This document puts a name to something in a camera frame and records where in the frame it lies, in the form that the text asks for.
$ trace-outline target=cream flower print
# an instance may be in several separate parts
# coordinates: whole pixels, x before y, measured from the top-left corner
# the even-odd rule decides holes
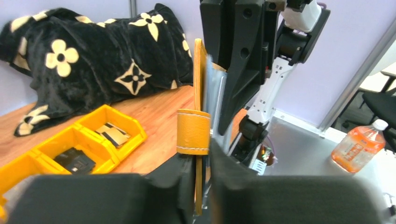
[[[184,38],[184,40],[183,40],[183,42],[182,42],[182,44],[183,44],[183,49],[184,49],[185,51],[187,51],[188,55],[191,57],[191,51],[190,51],[190,48],[188,47],[188,43],[187,43],[187,41],[186,41],[186,39],[185,39],[185,34],[183,34],[183,38]]]
[[[146,78],[151,77],[150,74],[142,71],[132,59],[129,69],[114,81],[124,85],[132,95],[137,95],[139,90],[146,84]]]
[[[129,24],[138,27],[147,26],[148,30],[151,33],[151,36],[153,36],[155,41],[158,41],[158,27],[156,23],[161,23],[163,21],[163,17],[160,14],[150,16],[147,13],[140,14],[140,17],[141,19],[139,19],[138,21],[130,22]]]
[[[115,21],[116,21],[115,19],[108,19],[108,20],[106,20],[104,22],[98,22],[98,23],[96,23],[96,25],[104,28],[104,27],[106,27],[106,24],[110,24],[110,23],[113,23]]]
[[[66,48],[66,42],[56,39],[51,44],[52,52],[45,57],[45,66],[49,69],[57,69],[60,77],[68,77],[71,73],[70,63],[78,61],[78,52],[75,48]]]
[[[18,48],[18,53],[16,54],[15,58],[14,58],[14,65],[29,70],[29,65],[28,62],[26,61],[25,58],[23,58],[26,55],[26,48],[28,46],[28,41],[26,40],[25,37],[21,38],[21,43],[19,44],[19,48]]]
[[[42,20],[44,18],[47,17],[47,14],[45,14],[48,10],[44,10],[41,11],[39,13],[37,13],[36,15],[30,16],[30,15],[26,15],[20,18],[17,18],[15,20],[13,20],[10,24],[10,30],[11,33],[13,33],[14,31],[16,31],[17,29],[19,29],[21,26],[23,26],[25,23],[27,23],[29,21],[30,18],[33,18],[36,21]]]
[[[48,17],[46,12],[48,12],[48,10],[41,11],[41,12],[37,13],[36,15],[32,16],[32,17],[36,21],[42,20],[42,19]]]
[[[20,18],[18,18],[18,19],[13,20],[13,21],[10,23],[10,30],[11,30],[11,33],[13,33],[13,32],[16,31],[17,29],[19,29],[19,27],[21,27],[21,26],[23,26],[25,23],[27,23],[27,22],[29,21],[30,18],[31,18],[31,16],[30,16],[30,15],[27,15],[27,16],[23,16],[23,17],[20,17]]]
[[[75,17],[77,21],[83,22],[83,23],[93,23],[88,17],[85,15],[79,15]]]
[[[47,115],[43,115],[44,111],[48,109],[48,105],[43,105],[40,106],[31,112],[29,112],[27,115],[25,115],[18,127],[18,133],[19,135],[28,135],[32,132],[34,125],[38,124],[39,122],[43,120],[48,120],[50,117]]]
[[[171,89],[171,90],[177,89],[176,80],[173,80],[173,81],[172,81],[172,84],[170,85],[170,89]]]

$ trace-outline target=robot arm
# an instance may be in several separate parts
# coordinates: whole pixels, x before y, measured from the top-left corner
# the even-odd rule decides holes
[[[266,71],[265,82],[260,86],[246,117],[241,121],[240,133],[229,150],[229,155],[249,167],[253,163],[248,157],[255,158],[260,143],[267,135],[269,122],[274,114],[273,103],[279,89],[297,65],[308,59],[330,11],[322,9],[316,0],[312,0],[299,9],[286,8],[280,14],[284,20],[274,41],[275,59],[272,69]]]

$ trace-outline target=leather strap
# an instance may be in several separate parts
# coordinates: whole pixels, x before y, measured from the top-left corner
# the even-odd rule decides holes
[[[210,114],[202,111],[177,111],[177,152],[190,155],[208,155]]]

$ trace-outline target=orange drink bottle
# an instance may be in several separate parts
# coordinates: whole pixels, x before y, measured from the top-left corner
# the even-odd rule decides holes
[[[386,144],[382,131],[388,123],[378,119],[370,126],[352,129],[332,151],[331,158],[349,173],[359,172]]]

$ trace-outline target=screw hole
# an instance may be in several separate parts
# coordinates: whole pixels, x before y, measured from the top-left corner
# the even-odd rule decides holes
[[[276,4],[274,2],[271,2],[268,6],[270,9],[275,10],[276,9]]]
[[[240,50],[240,57],[245,59],[249,56],[249,50],[247,48],[242,48],[242,50]]]
[[[250,17],[252,17],[253,12],[250,8],[245,8],[245,10],[243,10],[243,17],[245,17],[245,19],[249,19]]]

